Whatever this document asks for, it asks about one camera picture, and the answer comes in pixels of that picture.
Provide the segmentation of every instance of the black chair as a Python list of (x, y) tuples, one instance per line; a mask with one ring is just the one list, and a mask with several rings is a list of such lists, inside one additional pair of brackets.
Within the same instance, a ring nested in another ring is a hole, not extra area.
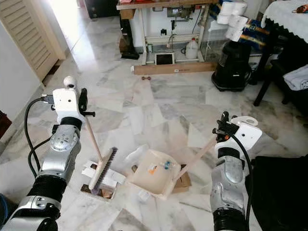
[(283, 75), (308, 64), (307, 54), (308, 44), (299, 37), (291, 36), (278, 59), (271, 61), (272, 67), (266, 74), (255, 106), (258, 106), (270, 83), (274, 81), (284, 93), (282, 103), (292, 102), (304, 116), (308, 116), (308, 89), (293, 91), (283, 79)]

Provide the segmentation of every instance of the white tablecloth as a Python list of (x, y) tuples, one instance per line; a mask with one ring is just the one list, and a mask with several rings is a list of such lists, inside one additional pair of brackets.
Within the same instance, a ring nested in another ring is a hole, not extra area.
[(305, 4), (308, 0), (274, 1), (265, 10), (261, 26), (265, 27), (265, 19), (269, 18), (308, 43), (308, 13), (292, 13)]

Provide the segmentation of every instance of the wooden door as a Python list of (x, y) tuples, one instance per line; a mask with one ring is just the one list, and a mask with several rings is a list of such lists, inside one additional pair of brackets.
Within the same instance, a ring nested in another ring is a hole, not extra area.
[(58, 58), (29, 0), (0, 0), (0, 20), (43, 80)]

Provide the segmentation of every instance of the black vacuum cleaner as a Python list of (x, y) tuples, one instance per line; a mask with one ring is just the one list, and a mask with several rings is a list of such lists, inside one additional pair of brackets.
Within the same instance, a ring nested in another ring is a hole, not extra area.
[(124, 45), (120, 48), (121, 58), (122, 59), (139, 59), (139, 54), (136, 52), (133, 36), (130, 29), (130, 24), (128, 19), (121, 19), (120, 17), (120, 26), (123, 35)]
[(212, 82), (220, 91), (242, 91), (247, 85), (251, 68), (248, 64), (251, 47), (240, 42), (229, 41), (222, 49)]

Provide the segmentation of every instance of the table leg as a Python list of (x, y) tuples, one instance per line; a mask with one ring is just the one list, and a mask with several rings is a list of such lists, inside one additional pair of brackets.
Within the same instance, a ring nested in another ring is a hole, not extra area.
[(279, 35), (278, 31), (275, 28), (272, 28), (270, 30), (269, 37), (266, 41), (266, 46), (264, 47), (258, 68), (254, 72), (251, 80), (249, 81), (249, 84), (256, 85), (258, 80), (260, 79), (260, 76), (264, 74), (265, 64), (267, 63), (270, 55), (273, 52), (273, 48), (274, 48), (274, 45), (276, 43), (278, 35)]
[(260, 105), (260, 102), (262, 101), (263, 99), (263, 96), (265, 95), (266, 91), (268, 90), (269, 86), (270, 86), (270, 83), (271, 83), (271, 78), (270, 77), (267, 77), (260, 89), (260, 92), (256, 98), (256, 100), (254, 101), (254, 106), (259, 106)]
[(142, 46), (143, 46), (143, 55), (142, 55), (142, 65), (146, 65), (146, 43), (145, 43), (145, 34), (144, 34), (144, 26), (143, 26), (143, 16), (142, 9), (138, 9), (139, 13), (139, 21), (141, 26), (141, 36), (142, 36)]
[(199, 46), (198, 59), (199, 59), (199, 62), (205, 61), (203, 54), (201, 53), (200, 47), (201, 47), (201, 43), (202, 43), (202, 40), (203, 40), (204, 29), (205, 29), (205, 25), (206, 25), (206, 21), (207, 21), (207, 15), (208, 15), (208, 9), (209, 9), (209, 4), (206, 4), (205, 8), (203, 9), (204, 15), (203, 15), (203, 18), (201, 19), (200, 35), (199, 35), (199, 40), (198, 40), (198, 46)]

